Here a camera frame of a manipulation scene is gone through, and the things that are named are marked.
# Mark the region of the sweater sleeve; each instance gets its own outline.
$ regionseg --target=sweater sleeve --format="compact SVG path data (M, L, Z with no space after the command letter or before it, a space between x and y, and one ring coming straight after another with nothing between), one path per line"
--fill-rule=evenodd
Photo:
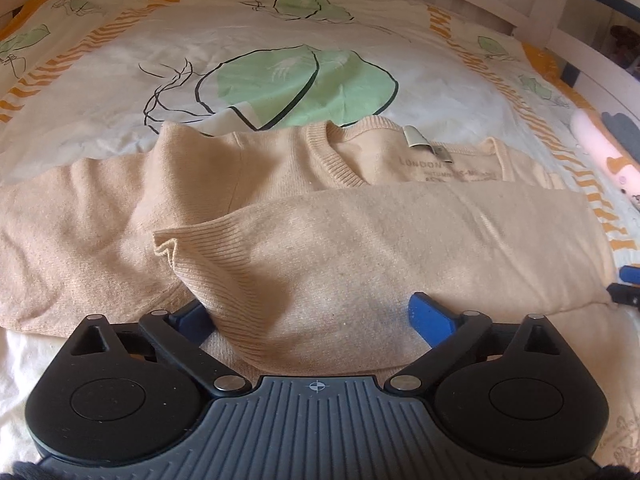
M233 135L165 123L149 153L79 160L0 188L0 326L68 335L87 314L130 322L190 297L152 231L227 213Z
M238 355L276 374L408 364L426 351L406 323L416 290L519 322L606 303L615 279L583 195L512 182L319 191L154 242Z

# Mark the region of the stuffed toy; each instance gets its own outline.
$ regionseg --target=stuffed toy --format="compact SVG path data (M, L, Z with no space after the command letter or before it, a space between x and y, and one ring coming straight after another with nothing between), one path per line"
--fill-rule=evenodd
M598 167L640 210L640 128L625 114L576 110L571 133Z

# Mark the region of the blue object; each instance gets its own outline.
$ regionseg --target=blue object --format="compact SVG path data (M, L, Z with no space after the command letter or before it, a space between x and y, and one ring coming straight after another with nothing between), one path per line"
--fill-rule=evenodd
M169 316L169 324L194 345L204 343L216 326L207 309L198 300L193 300Z
M423 292L409 298L408 311L409 323L432 348L456 331L453 314Z
M640 267L625 265L620 268L620 280L625 283L640 285Z

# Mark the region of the pink toy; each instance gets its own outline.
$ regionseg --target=pink toy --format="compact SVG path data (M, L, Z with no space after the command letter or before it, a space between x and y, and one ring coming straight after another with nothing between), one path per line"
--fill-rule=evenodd
M571 132L598 167L640 210L640 164L620 145L594 110L576 110Z

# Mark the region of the crosshair symbol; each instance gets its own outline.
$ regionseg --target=crosshair symbol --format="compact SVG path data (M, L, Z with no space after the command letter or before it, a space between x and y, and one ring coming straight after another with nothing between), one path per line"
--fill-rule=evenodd
M309 385L309 388L311 388L313 391L315 391L315 393L318 393L322 390L324 390L326 388L326 384L321 383L320 381L314 381L313 383L311 383Z

